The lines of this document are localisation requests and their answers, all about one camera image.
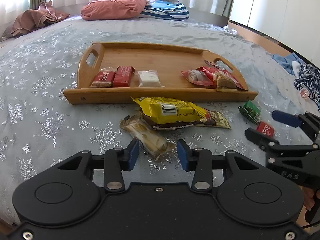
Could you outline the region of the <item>mauve crumpled cloth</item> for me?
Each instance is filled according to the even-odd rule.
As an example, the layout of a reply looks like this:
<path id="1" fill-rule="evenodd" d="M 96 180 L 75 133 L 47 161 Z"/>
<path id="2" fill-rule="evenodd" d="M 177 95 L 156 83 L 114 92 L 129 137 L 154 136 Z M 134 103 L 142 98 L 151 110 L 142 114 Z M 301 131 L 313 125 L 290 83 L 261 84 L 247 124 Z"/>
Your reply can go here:
<path id="1" fill-rule="evenodd" d="M 37 29 L 61 22 L 69 16 L 70 14 L 66 12 L 56 10 L 51 0 L 49 2 L 43 1 L 37 10 L 28 9 L 17 16 L 12 25 L 11 35 L 13 37 L 23 36 Z"/>

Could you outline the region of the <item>blue clothes pile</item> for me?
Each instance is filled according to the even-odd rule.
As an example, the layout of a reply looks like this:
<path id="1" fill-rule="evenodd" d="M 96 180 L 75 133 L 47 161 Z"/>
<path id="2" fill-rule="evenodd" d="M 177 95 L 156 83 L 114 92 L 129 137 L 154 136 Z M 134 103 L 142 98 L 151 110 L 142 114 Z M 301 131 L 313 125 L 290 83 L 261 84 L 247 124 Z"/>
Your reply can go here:
<path id="1" fill-rule="evenodd" d="M 293 75 L 294 86 L 298 91 L 307 90 L 308 98 L 319 105 L 319 69 L 305 63 L 296 53 L 286 56 L 273 54 L 272 59 Z"/>

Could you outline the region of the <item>wooden serving tray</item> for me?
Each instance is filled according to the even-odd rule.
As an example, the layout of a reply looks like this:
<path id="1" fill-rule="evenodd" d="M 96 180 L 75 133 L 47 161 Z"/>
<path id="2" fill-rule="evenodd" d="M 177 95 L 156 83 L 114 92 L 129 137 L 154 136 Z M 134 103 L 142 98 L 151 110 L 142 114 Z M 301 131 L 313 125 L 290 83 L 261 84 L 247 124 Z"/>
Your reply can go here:
<path id="1" fill-rule="evenodd" d="M 183 70 L 202 67 L 206 62 L 223 62 L 231 69 L 243 90 L 202 88 L 189 83 Z M 136 74 L 129 87 L 93 88 L 91 83 L 101 68 L 131 66 L 136 71 L 157 70 L 161 87 L 139 86 Z M 190 102 L 237 102 L 253 100 L 256 91 L 249 90 L 239 70 L 227 59 L 208 50 L 153 43 L 94 42 L 83 53 L 77 71 L 75 89 L 67 89 L 64 96 L 71 104 L 131 103 L 138 97 L 165 97 Z"/>

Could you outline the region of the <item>white wardrobe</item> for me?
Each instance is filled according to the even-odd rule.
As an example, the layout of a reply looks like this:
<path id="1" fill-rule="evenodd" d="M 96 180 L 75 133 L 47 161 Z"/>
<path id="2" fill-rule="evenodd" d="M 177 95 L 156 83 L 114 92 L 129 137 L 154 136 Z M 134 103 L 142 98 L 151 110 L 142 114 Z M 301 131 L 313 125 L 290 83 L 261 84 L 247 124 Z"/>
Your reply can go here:
<path id="1" fill-rule="evenodd" d="M 230 19 L 319 66 L 319 0 L 234 0 Z"/>

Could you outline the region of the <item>pink pillow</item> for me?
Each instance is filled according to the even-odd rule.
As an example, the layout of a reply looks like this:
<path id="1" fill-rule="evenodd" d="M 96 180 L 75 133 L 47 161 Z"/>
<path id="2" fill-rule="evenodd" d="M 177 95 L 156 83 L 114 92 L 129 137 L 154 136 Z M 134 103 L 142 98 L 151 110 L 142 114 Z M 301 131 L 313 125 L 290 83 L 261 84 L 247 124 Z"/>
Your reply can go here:
<path id="1" fill-rule="evenodd" d="M 98 0 L 83 6 L 80 15 L 83 20 L 122 20 L 141 14 L 146 0 Z"/>

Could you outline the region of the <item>dark red wafer packet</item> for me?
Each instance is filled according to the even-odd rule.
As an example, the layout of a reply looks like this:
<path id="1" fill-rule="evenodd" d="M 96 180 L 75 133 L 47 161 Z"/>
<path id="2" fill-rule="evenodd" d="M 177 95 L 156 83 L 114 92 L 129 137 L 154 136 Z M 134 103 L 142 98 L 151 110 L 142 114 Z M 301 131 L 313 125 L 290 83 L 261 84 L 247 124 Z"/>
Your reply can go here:
<path id="1" fill-rule="evenodd" d="M 135 72 L 135 68 L 132 66 L 119 66 L 115 73 L 112 86 L 113 87 L 129 87 L 132 74 Z"/>

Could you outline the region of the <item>clear red biscuit packet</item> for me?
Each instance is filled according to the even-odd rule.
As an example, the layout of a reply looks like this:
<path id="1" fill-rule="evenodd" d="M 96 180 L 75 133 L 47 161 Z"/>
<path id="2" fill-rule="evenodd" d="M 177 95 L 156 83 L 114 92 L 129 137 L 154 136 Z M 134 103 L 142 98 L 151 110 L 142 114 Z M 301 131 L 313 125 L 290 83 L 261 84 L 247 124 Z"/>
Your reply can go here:
<path id="1" fill-rule="evenodd" d="M 206 86 L 206 87 L 213 87 L 214 83 L 210 80 L 203 72 L 199 70 L 186 70 L 181 71 L 181 74 L 185 77 L 187 81 L 194 85 L 198 86 Z"/>

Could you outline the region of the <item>wooden bed frame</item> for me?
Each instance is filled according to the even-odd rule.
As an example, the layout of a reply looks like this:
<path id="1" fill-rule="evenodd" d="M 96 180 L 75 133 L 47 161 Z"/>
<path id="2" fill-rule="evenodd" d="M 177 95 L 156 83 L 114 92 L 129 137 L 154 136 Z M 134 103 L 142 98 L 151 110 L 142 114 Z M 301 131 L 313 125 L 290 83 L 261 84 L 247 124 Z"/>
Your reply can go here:
<path id="1" fill-rule="evenodd" d="M 269 40 L 268 38 L 261 36 L 260 34 L 257 34 L 254 31 L 251 31 L 250 29 L 242 27 L 237 23 L 233 23 L 232 21 L 229 21 L 228 26 L 231 27 L 232 29 L 235 29 L 238 32 L 238 34 L 242 36 L 245 40 L 251 41 L 263 47 L 267 52 L 271 54 L 278 54 L 280 56 L 286 56 L 290 54 L 288 50 L 281 47 L 279 44 Z"/>

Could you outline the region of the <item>beige cookie bar packet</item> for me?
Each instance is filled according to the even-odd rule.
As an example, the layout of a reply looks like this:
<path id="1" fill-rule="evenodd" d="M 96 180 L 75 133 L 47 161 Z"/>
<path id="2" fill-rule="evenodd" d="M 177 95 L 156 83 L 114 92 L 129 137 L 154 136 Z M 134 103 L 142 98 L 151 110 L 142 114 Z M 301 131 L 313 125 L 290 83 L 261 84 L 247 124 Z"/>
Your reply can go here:
<path id="1" fill-rule="evenodd" d="M 173 143 L 165 140 L 138 114 L 125 117 L 120 121 L 119 127 L 127 131 L 133 138 L 138 139 L 144 150 L 155 160 L 175 148 Z"/>

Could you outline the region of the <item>blue striped pillow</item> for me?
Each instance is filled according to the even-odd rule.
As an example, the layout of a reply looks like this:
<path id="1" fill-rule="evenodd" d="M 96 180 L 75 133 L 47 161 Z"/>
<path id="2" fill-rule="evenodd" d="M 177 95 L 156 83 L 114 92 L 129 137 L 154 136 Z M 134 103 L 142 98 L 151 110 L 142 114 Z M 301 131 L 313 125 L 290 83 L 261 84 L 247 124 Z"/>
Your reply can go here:
<path id="1" fill-rule="evenodd" d="M 179 0 L 146 0 L 138 17 L 183 21 L 189 19 L 189 11 Z"/>

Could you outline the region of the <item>white marshmallow packet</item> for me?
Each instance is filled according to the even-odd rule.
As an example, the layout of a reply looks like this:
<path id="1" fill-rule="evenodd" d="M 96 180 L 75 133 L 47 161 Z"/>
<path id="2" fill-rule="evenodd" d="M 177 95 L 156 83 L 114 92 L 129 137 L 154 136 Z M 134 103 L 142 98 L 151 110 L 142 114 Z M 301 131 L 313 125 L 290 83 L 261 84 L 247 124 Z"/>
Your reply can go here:
<path id="1" fill-rule="evenodd" d="M 163 87 L 157 75 L 157 70 L 138 71 L 138 87 Z"/>

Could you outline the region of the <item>red gold mini packet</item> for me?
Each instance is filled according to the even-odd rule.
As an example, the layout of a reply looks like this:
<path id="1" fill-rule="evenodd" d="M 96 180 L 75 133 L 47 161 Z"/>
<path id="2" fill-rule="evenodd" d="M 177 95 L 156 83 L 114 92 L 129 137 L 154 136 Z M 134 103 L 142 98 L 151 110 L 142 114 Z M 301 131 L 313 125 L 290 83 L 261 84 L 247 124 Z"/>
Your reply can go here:
<path id="1" fill-rule="evenodd" d="M 173 131 L 187 127 L 216 127 L 231 129 L 231 126 L 225 116 L 219 111 L 211 111 L 206 109 L 205 117 L 201 120 L 192 122 L 174 122 L 168 124 L 157 124 L 150 117 L 143 116 L 143 119 L 155 130 L 158 131 Z"/>

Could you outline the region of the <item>yellow snack packet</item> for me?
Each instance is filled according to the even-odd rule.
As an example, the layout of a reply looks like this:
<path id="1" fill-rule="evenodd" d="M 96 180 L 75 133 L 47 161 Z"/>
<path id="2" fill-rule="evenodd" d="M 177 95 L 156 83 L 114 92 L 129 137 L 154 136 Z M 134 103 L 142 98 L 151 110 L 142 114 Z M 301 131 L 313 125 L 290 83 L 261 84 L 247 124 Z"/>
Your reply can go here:
<path id="1" fill-rule="evenodd" d="M 133 98 L 143 114 L 156 124 L 199 121 L 206 116 L 206 110 L 192 102 L 172 98 Z"/>

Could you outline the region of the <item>small red Biscoff packet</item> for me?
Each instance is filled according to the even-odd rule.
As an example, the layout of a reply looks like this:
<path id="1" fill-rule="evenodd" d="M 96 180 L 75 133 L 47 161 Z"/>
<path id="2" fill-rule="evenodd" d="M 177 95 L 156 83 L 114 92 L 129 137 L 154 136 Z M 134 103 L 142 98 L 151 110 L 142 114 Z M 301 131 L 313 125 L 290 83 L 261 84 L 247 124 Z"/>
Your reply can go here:
<path id="1" fill-rule="evenodd" d="M 257 131 L 260 133 L 263 133 L 264 135 L 271 137 L 271 138 L 274 135 L 274 128 L 270 124 L 268 124 L 264 121 L 259 122 L 259 124 L 257 126 Z"/>

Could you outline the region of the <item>red nut snack bag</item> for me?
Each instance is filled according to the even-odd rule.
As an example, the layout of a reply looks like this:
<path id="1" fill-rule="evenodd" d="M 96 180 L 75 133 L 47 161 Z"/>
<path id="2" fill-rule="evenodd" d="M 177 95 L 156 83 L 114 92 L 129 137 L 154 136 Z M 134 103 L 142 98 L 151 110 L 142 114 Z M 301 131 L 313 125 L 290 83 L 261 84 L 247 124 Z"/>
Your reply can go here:
<path id="1" fill-rule="evenodd" d="M 217 67 L 199 67 L 197 70 L 203 72 L 208 79 L 213 81 L 214 88 L 230 88 L 246 90 L 242 84 L 226 69 Z"/>

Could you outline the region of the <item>green snack packet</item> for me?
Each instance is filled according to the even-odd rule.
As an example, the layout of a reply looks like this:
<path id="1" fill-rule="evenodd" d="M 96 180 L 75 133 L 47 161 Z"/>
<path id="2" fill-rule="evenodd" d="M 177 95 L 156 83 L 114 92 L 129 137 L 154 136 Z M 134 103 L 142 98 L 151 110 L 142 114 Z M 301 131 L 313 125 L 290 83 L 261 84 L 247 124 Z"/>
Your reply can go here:
<path id="1" fill-rule="evenodd" d="M 251 101 L 238 107 L 239 112 L 251 123 L 258 125 L 260 122 L 260 109 Z"/>

